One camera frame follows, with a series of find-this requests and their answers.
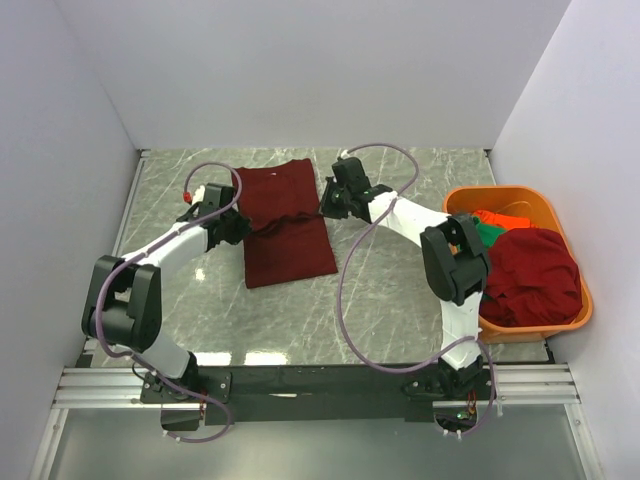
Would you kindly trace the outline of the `dark red t-shirt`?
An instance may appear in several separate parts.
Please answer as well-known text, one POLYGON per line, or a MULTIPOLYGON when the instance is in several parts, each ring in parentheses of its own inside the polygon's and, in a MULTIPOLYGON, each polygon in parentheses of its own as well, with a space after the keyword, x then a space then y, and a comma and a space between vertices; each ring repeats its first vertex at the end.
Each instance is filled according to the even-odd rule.
POLYGON ((246 287, 335 274, 311 160, 237 172, 242 182, 238 209, 252 229, 243 240, 246 287))

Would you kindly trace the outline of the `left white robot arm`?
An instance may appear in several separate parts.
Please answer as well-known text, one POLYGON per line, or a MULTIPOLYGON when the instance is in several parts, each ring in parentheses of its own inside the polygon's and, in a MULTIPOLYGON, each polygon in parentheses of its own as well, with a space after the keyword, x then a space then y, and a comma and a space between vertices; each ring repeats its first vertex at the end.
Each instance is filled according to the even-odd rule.
POLYGON ((205 389, 194 353, 161 332, 162 282, 221 243, 237 245, 251 232, 234 204, 238 189, 207 183, 163 235, 123 257, 104 255, 93 269, 81 320, 85 335, 115 355, 130 352, 154 367, 164 389, 186 402, 205 389))

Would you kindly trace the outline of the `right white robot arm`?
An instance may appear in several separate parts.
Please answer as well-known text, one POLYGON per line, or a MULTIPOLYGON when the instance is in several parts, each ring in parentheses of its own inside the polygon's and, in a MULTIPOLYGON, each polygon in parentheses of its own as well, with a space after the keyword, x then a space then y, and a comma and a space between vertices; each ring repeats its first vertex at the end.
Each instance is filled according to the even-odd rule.
POLYGON ((464 397, 483 371, 479 310, 490 272, 488 251, 474 220, 468 214, 428 209, 386 185, 371 184, 361 160, 349 151, 341 153, 332 171, 321 199, 321 214, 366 223, 354 248, 377 227, 415 244, 421 251, 427 284, 439 300, 440 351, 427 361, 401 368, 401 373, 428 370, 420 387, 433 399, 464 397))

